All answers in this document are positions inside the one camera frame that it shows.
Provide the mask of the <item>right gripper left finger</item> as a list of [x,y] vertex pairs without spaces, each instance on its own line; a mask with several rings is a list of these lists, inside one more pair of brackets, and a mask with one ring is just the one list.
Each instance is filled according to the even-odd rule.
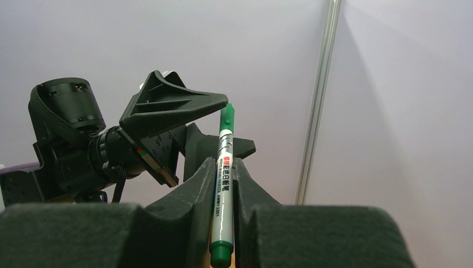
[[2,267],[209,267],[215,160],[160,200],[19,204],[1,214]]

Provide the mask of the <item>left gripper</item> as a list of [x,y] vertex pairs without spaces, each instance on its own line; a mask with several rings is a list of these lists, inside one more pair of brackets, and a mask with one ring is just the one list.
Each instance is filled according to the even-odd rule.
[[[225,94],[200,92],[170,84],[145,87],[133,95],[123,112],[118,133],[132,145],[140,164],[161,185],[179,184],[178,155],[183,153],[184,181],[208,158],[217,159],[219,136],[203,134],[191,121],[205,117],[228,103]],[[234,156],[244,159],[256,152],[253,140],[233,138]]]

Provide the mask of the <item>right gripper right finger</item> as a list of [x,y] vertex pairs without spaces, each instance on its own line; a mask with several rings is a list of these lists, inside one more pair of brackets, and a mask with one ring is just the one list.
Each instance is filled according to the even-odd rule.
[[376,207],[283,205],[234,161],[237,267],[414,267],[393,218]]

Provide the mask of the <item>green marker cap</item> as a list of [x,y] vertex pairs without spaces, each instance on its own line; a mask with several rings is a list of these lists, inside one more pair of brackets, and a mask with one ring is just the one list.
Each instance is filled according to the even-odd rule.
[[234,133],[235,109],[231,103],[228,103],[220,110],[219,131],[228,130]]

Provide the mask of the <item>green whiteboard marker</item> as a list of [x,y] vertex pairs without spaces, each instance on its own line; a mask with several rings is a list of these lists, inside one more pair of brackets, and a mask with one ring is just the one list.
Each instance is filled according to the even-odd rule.
[[214,213],[209,246],[212,267],[230,267],[234,251],[233,136],[234,133],[228,130],[219,132]]

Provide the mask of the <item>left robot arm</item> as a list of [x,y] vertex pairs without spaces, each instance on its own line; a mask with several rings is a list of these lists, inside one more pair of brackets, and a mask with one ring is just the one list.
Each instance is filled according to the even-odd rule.
[[187,89],[175,71],[155,70],[131,97],[118,125],[107,127],[87,80],[41,83],[28,103],[38,161],[1,170],[4,205],[105,203],[104,190],[111,185],[112,200],[119,202],[126,180],[143,172],[161,185],[177,186],[180,155],[184,180],[217,156],[218,136],[203,134],[195,121],[227,103],[224,94]]

